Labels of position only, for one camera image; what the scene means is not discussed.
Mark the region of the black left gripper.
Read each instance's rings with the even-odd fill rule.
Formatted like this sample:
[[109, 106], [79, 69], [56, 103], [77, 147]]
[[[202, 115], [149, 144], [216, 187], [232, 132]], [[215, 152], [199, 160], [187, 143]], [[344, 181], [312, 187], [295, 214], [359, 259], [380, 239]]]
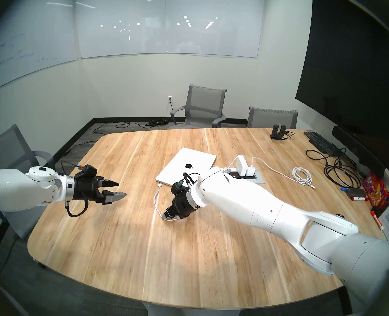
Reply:
[[85, 200], [109, 205], [126, 197], [125, 192], [112, 192], [103, 190], [100, 193], [100, 187], [117, 187], [120, 184], [104, 179], [102, 176], [86, 177], [74, 176], [74, 192], [72, 200]]

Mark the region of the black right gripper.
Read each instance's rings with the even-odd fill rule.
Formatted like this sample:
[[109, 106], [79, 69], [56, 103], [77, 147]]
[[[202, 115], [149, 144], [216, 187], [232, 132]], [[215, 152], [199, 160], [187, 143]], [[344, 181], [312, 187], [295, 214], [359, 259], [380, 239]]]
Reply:
[[175, 195], [172, 205], [164, 211], [163, 218], [168, 218], [168, 221], [182, 220], [196, 210], [198, 210], [198, 205], [193, 200], [190, 191], [180, 192]]

